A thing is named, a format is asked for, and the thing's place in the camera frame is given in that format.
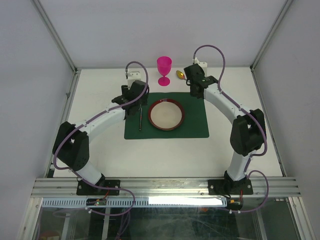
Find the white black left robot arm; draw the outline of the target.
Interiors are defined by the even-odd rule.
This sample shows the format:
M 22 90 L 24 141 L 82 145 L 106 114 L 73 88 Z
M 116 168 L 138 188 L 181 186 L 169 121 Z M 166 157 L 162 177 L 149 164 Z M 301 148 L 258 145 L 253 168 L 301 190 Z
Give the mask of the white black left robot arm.
M 148 103 L 149 86 L 135 80 L 131 86 L 122 85 L 121 95 L 112 99 L 108 107 L 81 123 L 62 123 L 59 127 L 52 154 L 54 162 L 59 159 L 73 171 L 93 194 L 105 188 L 105 176 L 94 167 L 90 158 L 90 143 L 110 126 L 134 115 Z

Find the green placemat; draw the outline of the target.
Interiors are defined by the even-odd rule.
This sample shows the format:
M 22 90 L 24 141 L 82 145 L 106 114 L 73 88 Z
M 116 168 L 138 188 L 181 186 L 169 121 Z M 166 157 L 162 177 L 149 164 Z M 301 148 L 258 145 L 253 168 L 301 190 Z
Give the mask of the green placemat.
M 182 105 L 185 118 L 180 127 L 171 131 L 163 131 L 151 125 L 148 119 L 148 109 L 160 99 L 173 99 Z M 188 92 L 150 93 L 147 105 L 142 108 L 141 131 L 139 131 L 140 110 L 125 120 L 124 138 L 126 140 L 189 139 L 210 136 L 204 100 L 192 97 Z

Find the red rimmed cream plate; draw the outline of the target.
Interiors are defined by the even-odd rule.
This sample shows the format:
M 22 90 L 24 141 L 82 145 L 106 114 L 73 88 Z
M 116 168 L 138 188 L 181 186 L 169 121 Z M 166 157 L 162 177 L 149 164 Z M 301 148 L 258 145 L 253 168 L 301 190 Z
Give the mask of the red rimmed cream plate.
M 185 110 L 177 100 L 163 98 L 151 104 L 147 116 L 150 124 L 156 129 L 172 131 L 184 122 Z

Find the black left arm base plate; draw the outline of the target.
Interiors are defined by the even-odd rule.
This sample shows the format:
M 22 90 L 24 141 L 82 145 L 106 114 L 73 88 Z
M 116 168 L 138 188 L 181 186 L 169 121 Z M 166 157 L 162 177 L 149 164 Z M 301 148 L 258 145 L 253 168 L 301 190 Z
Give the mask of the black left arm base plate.
M 119 179 L 105 179 L 99 182 L 99 186 L 103 187 L 97 188 L 93 187 L 83 180 L 78 181 L 78 186 L 76 190 L 77 196 L 118 196 L 120 194 L 121 181 Z

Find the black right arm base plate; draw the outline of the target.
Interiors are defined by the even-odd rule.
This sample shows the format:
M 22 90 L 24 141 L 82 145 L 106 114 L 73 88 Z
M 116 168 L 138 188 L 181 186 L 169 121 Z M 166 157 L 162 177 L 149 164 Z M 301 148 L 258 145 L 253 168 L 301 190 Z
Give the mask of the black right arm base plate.
M 243 178 L 239 181 L 232 181 L 229 179 L 209 179 L 208 183 L 208 194 L 221 195 L 226 198 L 230 198 L 233 195 L 253 195 L 252 182 Z

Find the silver fork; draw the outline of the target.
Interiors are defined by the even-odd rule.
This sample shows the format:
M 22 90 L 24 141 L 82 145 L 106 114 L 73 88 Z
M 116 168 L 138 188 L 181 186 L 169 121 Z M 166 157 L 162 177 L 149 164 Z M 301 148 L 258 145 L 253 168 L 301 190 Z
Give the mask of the silver fork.
M 140 107 L 140 114 L 139 114 L 139 131 L 142 130 L 142 118 L 143 118 L 143 107 Z

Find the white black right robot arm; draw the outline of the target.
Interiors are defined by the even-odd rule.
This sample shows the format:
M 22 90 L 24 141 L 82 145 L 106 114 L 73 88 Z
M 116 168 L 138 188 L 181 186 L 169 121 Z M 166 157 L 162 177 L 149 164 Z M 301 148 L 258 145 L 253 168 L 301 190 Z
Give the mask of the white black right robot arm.
M 262 110 L 249 109 L 237 103 L 221 88 L 219 79 L 205 75 L 197 63 L 184 68 L 190 95 L 214 105 L 232 124 L 230 145 L 231 163 L 226 170 L 223 187 L 230 194 L 241 189 L 251 158 L 262 146 L 268 149 L 265 117 Z

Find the gold bowl spoon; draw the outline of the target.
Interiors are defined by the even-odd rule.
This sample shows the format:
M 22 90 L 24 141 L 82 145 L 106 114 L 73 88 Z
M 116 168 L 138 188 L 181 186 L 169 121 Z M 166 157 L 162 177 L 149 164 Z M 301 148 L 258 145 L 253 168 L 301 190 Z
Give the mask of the gold bowl spoon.
M 182 71 L 180 71 L 180 70 L 177 70 L 176 71 L 176 75 L 177 75 L 177 77 L 180 79 L 180 80 L 184 80 L 184 81 L 188 81 L 187 80 L 187 78 L 186 78 L 186 76 L 185 76 L 185 74 L 182 72 Z

